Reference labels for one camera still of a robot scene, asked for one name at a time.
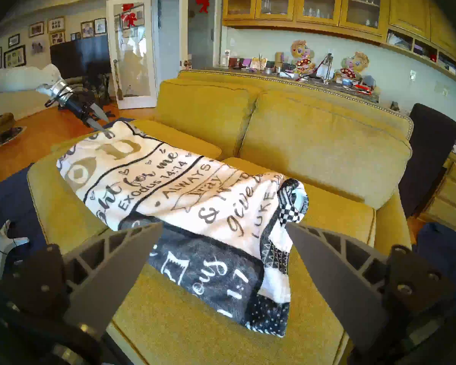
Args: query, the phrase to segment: red bow decoration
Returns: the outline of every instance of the red bow decoration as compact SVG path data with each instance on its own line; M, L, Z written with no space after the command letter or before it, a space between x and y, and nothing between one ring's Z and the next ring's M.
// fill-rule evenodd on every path
M135 16L135 13L130 13L130 14L122 14L120 16L121 20L122 21L127 21L128 24L127 26L130 27L130 26L134 26L134 21L137 21L137 17Z
M121 6L121 9L123 11L127 11L127 10L130 10L132 7L134 7L134 5L132 3L124 3L122 6Z
M199 10L200 13L203 11L207 13L207 7L210 6L210 0L196 0L196 3L202 5L201 10Z

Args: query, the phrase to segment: white blanket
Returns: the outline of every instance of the white blanket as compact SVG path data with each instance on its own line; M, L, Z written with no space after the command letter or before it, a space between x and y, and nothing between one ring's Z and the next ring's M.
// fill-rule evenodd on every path
M307 211L300 182L251 176L124 122L77 143L57 167L111 229L164 222L149 262L171 281L250 329L284 335L292 247L285 223Z

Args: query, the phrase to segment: metal cylinder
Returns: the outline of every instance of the metal cylinder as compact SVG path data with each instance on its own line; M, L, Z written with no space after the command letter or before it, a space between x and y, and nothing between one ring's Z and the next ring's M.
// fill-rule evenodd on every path
M67 100L72 96L74 90L64 79L57 81L52 87L52 98L59 96L57 101L61 106L64 106Z

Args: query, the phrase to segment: kitchen counter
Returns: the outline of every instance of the kitchen counter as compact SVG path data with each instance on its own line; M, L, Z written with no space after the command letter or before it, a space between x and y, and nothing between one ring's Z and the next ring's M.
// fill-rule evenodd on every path
M259 77L267 78L267 79L286 79L286 80L291 80L291 81L296 81L291 78L284 78L284 77L279 77L278 75L266 75L265 73L259 72L259 71L247 71L247 70L241 70L241 69L235 69L235 68L227 68L227 67L212 67L212 68L205 68L201 70L212 70L212 71L228 71L230 73L237 73L237 74L243 74L243 75L256 75ZM378 96L376 95L366 95L362 94L361 92L354 91L352 89L349 89L347 86L343 86L341 84L338 84L336 82L330 82L328 85L325 85L322 80L318 78L308 78L307 81L299 81L299 83L305 83L308 85L313 85L313 86L318 86L323 89L329 89L333 90L336 92L339 92L341 94L348 94L352 96L356 96L360 99L364 99L368 102L372 102L374 104L378 104Z

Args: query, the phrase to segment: yellow sofa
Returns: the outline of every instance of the yellow sofa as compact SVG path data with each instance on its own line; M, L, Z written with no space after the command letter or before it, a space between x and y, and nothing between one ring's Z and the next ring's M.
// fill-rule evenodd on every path
M412 121L345 94L296 82L184 71L160 87L143 131L250 174L282 172L304 183L303 223L358 238L388 254L410 246L397 184L412 151ZM31 195L46 240L63 253L106 229L62 180L56 160L33 165ZM108 329L134 363L336 364L348 341L295 248L284 338L237 325L145 265Z

